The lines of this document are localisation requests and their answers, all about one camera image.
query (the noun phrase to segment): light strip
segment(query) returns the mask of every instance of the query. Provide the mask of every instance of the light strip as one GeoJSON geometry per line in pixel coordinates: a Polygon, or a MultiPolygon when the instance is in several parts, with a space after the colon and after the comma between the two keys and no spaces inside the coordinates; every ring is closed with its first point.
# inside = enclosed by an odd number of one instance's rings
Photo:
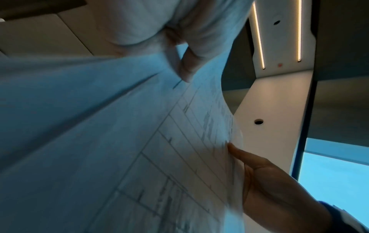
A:
{"type": "Polygon", "coordinates": [[[297,54],[297,61],[301,61],[301,24],[302,24],[302,14],[303,14],[303,6],[302,1],[299,1],[299,31],[298,31],[298,54],[297,54]]]}
{"type": "Polygon", "coordinates": [[[258,15],[256,13],[256,5],[255,5],[255,2],[253,3],[253,7],[254,7],[255,22],[256,22],[256,31],[258,33],[259,49],[260,49],[260,56],[261,56],[261,66],[262,66],[263,69],[265,69],[263,48],[261,47],[259,21],[258,21],[258,15]]]}

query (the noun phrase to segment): white paper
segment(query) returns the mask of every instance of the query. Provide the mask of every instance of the white paper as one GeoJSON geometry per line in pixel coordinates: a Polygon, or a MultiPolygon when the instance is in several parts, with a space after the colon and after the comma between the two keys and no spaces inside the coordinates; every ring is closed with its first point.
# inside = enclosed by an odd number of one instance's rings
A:
{"type": "Polygon", "coordinates": [[[191,84],[169,63],[157,62],[163,69],[142,78],[158,56],[52,66],[32,79],[10,72],[1,79],[2,124],[9,122],[1,133],[9,142],[0,154],[1,232],[244,232],[243,166],[226,149],[228,141],[242,146],[221,92],[228,55],[207,64],[191,84]],[[132,59],[142,65],[130,67],[132,59]],[[106,73],[90,73],[92,83],[70,79],[74,70],[82,74],[92,66],[106,73]],[[130,70],[121,77],[125,83],[134,75],[140,81],[112,91],[111,66],[130,70]],[[53,90],[63,87],[53,99],[53,90]],[[100,99],[86,102],[91,89],[109,93],[107,100],[79,113],[76,103],[83,108],[100,99]],[[72,113],[59,117],[68,106],[72,113]],[[20,136],[12,132],[16,121],[27,122],[20,136]]]}

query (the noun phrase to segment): dark vertical frame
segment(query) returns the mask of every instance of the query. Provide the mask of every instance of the dark vertical frame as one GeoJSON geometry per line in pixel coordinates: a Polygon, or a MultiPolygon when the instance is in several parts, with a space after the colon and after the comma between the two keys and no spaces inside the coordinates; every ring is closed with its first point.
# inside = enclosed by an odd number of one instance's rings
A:
{"type": "Polygon", "coordinates": [[[308,138],[312,108],[314,106],[316,86],[317,86],[317,81],[312,79],[311,86],[310,86],[310,92],[307,98],[305,117],[304,117],[303,125],[301,128],[300,138],[297,143],[296,155],[295,155],[295,160],[294,160],[292,174],[291,174],[291,176],[295,178],[296,180],[299,180],[301,164],[303,162],[303,156],[304,156],[304,151],[305,151],[306,139],[308,138]]]}

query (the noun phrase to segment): blue sky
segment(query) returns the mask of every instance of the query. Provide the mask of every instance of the blue sky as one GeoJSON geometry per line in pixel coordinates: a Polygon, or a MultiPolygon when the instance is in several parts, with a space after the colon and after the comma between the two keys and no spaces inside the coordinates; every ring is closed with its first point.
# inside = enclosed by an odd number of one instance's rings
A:
{"type": "Polygon", "coordinates": [[[315,199],[344,209],[369,226],[369,166],[304,153],[299,182],[315,199]]]}

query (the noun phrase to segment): ceiling light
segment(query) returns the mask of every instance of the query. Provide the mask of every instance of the ceiling light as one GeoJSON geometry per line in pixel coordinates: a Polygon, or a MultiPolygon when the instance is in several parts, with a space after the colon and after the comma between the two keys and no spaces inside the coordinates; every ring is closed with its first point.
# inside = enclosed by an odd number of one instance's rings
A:
{"type": "Polygon", "coordinates": [[[299,1],[299,28],[298,28],[298,52],[297,52],[297,61],[301,61],[301,24],[302,24],[302,14],[303,14],[303,6],[302,1],[299,1]]]}
{"type": "Polygon", "coordinates": [[[256,5],[255,5],[255,2],[253,3],[253,8],[254,8],[255,23],[256,23],[256,32],[258,34],[259,50],[260,50],[260,56],[261,56],[261,66],[262,66],[263,69],[265,69],[263,48],[261,47],[259,21],[258,21],[258,15],[256,13],[256,5]]]}

